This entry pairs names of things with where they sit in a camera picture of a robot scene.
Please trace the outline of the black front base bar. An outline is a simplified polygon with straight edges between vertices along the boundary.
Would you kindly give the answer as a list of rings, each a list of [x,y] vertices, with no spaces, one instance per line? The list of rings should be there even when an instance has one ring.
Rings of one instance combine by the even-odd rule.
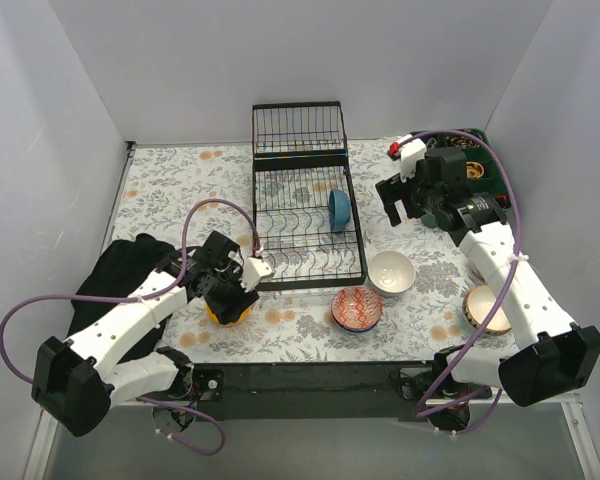
[[[389,373],[422,362],[220,363],[199,364],[194,372],[224,372],[222,398],[199,405],[219,420],[411,420],[415,402],[398,395]]]

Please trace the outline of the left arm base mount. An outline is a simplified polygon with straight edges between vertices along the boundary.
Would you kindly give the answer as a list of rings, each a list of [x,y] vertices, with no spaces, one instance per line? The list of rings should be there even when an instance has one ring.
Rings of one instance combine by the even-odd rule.
[[[197,370],[193,373],[189,392],[178,400],[180,405],[197,409],[200,403],[219,401],[222,398],[222,388],[225,374],[220,369]],[[152,408],[152,422],[156,429],[172,433],[182,433],[187,430],[198,417],[182,408]]]

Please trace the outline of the blue ceramic bowl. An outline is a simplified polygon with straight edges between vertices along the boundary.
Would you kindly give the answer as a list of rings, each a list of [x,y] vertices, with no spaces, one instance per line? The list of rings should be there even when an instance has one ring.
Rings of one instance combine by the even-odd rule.
[[[329,225],[332,232],[340,233],[351,220],[351,206],[347,194],[339,189],[331,190],[328,199]]]

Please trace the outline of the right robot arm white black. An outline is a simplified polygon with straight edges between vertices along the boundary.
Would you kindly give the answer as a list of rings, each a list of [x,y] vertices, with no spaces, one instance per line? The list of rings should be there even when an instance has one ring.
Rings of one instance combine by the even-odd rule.
[[[600,355],[600,332],[580,326],[545,288],[514,238],[505,211],[489,193],[474,193],[466,157],[456,148],[389,149],[401,170],[377,183],[392,225],[425,214],[449,234],[479,270],[511,325],[517,350],[508,357],[470,344],[438,352],[428,395],[455,397],[468,384],[504,390],[519,406],[584,387]]]

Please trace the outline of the white bowl far right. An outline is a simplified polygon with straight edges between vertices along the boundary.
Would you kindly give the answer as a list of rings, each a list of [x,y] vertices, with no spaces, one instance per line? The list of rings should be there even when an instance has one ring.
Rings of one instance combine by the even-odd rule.
[[[482,273],[480,271],[480,269],[478,268],[477,264],[474,261],[470,262],[470,268],[472,273],[478,277],[478,278],[482,278]]]

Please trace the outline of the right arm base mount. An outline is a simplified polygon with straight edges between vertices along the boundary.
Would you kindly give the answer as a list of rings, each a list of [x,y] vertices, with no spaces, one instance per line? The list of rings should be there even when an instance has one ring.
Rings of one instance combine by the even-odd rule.
[[[436,353],[431,362],[424,361],[415,366],[391,371],[390,384],[396,388],[402,399],[417,403],[446,367],[446,356],[459,349],[460,347],[447,348],[441,353]],[[422,420],[427,420],[437,432],[457,435],[470,425],[469,402],[490,397],[490,388],[472,383],[458,383],[448,375],[436,388],[430,400],[440,400],[442,403],[454,402],[454,405],[422,417]]]

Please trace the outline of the green compartment organizer tray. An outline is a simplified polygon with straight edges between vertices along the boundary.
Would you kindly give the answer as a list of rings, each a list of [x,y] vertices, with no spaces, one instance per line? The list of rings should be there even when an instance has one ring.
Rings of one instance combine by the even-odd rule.
[[[486,133],[476,128],[453,129],[452,132],[447,131],[446,133],[429,130],[428,134],[423,135],[420,139],[426,144],[428,150],[442,147],[455,148],[463,152],[466,162],[482,163],[486,169],[484,177],[477,180],[468,179],[471,192],[473,194],[489,194],[504,211],[509,210],[511,208],[510,195],[496,162],[479,142],[459,135],[459,132],[476,137],[486,145],[490,145]]]

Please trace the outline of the black cloth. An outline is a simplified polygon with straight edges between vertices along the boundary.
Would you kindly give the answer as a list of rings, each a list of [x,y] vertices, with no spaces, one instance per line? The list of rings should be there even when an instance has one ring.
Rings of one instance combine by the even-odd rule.
[[[139,287],[156,265],[175,247],[141,233],[133,241],[115,240],[101,254],[78,295],[126,297]],[[72,300],[74,314],[69,326],[71,336],[94,324],[114,308],[113,304]]]

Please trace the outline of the black wire dish rack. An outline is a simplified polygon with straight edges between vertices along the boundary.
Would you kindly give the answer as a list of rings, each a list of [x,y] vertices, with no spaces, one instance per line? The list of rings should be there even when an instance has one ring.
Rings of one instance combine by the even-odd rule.
[[[260,290],[363,284],[367,262],[340,102],[253,105],[252,158],[254,221],[263,257],[275,270]],[[329,225],[334,189],[351,206],[340,233]]]

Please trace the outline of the white bowl patterned rim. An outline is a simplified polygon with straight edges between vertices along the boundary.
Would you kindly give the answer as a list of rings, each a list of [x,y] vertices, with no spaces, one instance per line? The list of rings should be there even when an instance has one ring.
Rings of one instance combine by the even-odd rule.
[[[483,323],[487,314],[495,303],[496,296],[488,285],[478,285],[471,289],[464,297],[462,309],[467,321],[478,328]],[[511,331],[511,325],[502,308],[499,308],[485,329],[487,334],[502,335]]]

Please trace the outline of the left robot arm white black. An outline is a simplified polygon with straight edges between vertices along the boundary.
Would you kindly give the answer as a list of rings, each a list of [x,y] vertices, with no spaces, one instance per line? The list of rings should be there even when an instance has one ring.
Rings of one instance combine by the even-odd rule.
[[[38,350],[32,398],[76,437],[96,428],[113,407],[160,392],[189,396],[193,362],[161,347],[140,359],[125,355],[162,321],[201,298],[221,325],[246,317],[258,284],[274,273],[260,252],[243,258],[240,246],[212,232],[200,247],[173,252],[122,302],[65,340],[51,337]]]

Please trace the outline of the yellow bands in tray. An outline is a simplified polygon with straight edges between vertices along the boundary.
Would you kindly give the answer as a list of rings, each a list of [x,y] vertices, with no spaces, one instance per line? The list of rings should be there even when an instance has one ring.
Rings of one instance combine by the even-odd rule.
[[[468,179],[477,180],[484,177],[486,169],[480,162],[467,161],[466,162],[466,174]]]

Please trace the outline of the blue patterned bowl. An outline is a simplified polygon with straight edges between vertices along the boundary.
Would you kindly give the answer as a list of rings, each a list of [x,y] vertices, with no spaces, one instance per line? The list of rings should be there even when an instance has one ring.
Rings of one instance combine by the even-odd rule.
[[[362,334],[362,333],[369,332],[369,331],[373,330],[377,326],[377,324],[374,324],[374,325],[371,325],[371,326],[368,326],[368,327],[365,327],[365,328],[357,328],[357,327],[354,328],[354,327],[350,327],[350,326],[347,326],[347,325],[344,325],[344,324],[340,324],[340,323],[336,323],[336,324],[341,329],[343,329],[343,330],[345,330],[347,332],[350,332],[350,333],[354,333],[354,334]]]

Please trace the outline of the plain white bowl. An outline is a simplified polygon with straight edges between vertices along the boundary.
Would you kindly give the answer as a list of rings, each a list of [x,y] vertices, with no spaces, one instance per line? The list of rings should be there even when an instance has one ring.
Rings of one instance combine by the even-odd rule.
[[[416,270],[405,255],[396,251],[383,251],[370,260],[368,278],[380,295],[394,297],[406,293],[414,285]]]

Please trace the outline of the red patterned bowl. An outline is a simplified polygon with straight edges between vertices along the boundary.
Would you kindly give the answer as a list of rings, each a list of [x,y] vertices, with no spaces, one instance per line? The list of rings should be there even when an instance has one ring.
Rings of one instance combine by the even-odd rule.
[[[341,289],[332,299],[331,313],[336,323],[354,328],[378,324],[383,314],[381,297],[362,286]]]

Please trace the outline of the aluminium frame rail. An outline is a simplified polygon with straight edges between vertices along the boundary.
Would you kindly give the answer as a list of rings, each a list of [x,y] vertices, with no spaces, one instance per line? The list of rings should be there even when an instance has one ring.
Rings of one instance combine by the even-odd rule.
[[[28,479],[600,479],[579,397],[528,408],[470,403],[473,431],[435,432],[415,416],[219,420],[156,429],[152,406],[115,408],[72,436],[43,416]]]

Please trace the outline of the yellow bowl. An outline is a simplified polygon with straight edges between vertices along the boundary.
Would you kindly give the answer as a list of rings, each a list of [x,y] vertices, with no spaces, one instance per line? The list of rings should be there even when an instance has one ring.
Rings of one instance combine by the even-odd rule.
[[[245,320],[252,310],[252,305],[245,301],[211,301],[206,300],[206,312],[209,318],[221,326],[233,326]]]

